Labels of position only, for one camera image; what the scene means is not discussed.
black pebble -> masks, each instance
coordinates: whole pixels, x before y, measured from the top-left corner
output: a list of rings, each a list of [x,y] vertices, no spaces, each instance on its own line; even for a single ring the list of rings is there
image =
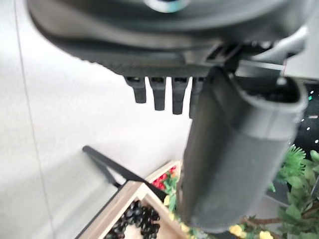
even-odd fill
[[[121,221],[117,221],[116,223],[114,223],[114,225],[112,226],[112,228],[117,228],[120,223],[121,223]]]
[[[151,225],[151,232],[152,233],[158,233],[159,232],[159,228],[157,228],[157,226],[155,226],[155,225]]]
[[[133,216],[133,210],[132,209],[127,209],[124,213],[125,218],[130,218],[131,216]]]
[[[104,239],[117,239],[117,236],[113,233],[108,233]]]
[[[150,217],[147,217],[147,218],[144,218],[143,221],[144,221],[145,223],[150,223],[152,220],[151,220]]]
[[[156,214],[153,214],[153,215],[151,216],[151,219],[152,219],[153,221],[159,221],[159,220],[160,220],[160,216],[159,216],[158,213],[156,213]]]
[[[122,227],[121,229],[122,229],[122,230],[121,230],[121,231],[122,231],[122,233],[124,233],[124,232],[125,232],[125,230],[126,230],[126,227]]]
[[[141,218],[141,217],[136,218],[136,220],[135,220],[135,226],[136,226],[137,228],[139,228],[139,227],[141,226],[141,224],[142,224],[142,221],[143,221],[143,218]]]
[[[126,227],[128,225],[128,223],[126,221],[122,221],[120,224],[120,227]]]
[[[157,213],[157,212],[154,210],[154,208],[150,208],[150,209],[149,209],[149,212],[150,212],[150,215],[154,215],[154,213]]]
[[[133,225],[133,224],[134,224],[134,219],[135,219],[135,218],[133,218],[133,217],[129,218],[129,219],[127,220],[127,223],[128,223],[129,225]]]
[[[151,216],[157,216],[159,213],[157,212],[157,211],[155,211],[154,209],[152,209],[151,211],[150,211],[150,213],[151,213]]]
[[[134,203],[134,208],[137,209],[137,208],[141,208],[142,207],[142,203],[140,202],[140,200],[137,200],[135,203]]]
[[[152,227],[154,227],[155,229],[159,230],[160,229],[160,224],[155,223],[155,224],[152,225]]]
[[[130,206],[129,206],[129,209],[134,209],[134,206],[135,206],[135,202],[132,202],[131,204],[130,204]]]
[[[114,232],[115,232],[116,234],[122,233],[122,227],[114,228]]]
[[[142,214],[142,209],[141,208],[136,208],[135,210],[134,210],[134,214],[135,215],[140,215],[140,214]]]
[[[142,207],[142,215],[145,215],[145,214],[148,214],[149,213],[149,210],[147,207],[143,206]]]
[[[125,234],[124,233],[118,234],[118,239],[123,239],[123,238],[125,238]]]
[[[142,223],[141,223],[141,229],[142,229],[142,230],[145,230],[146,226],[147,226],[147,224],[146,224],[145,222],[142,222]]]
[[[148,227],[146,227],[146,228],[145,228],[145,230],[146,230],[146,232],[148,232],[148,233],[149,233],[149,232],[151,231],[151,227],[150,227],[150,226],[148,226]]]

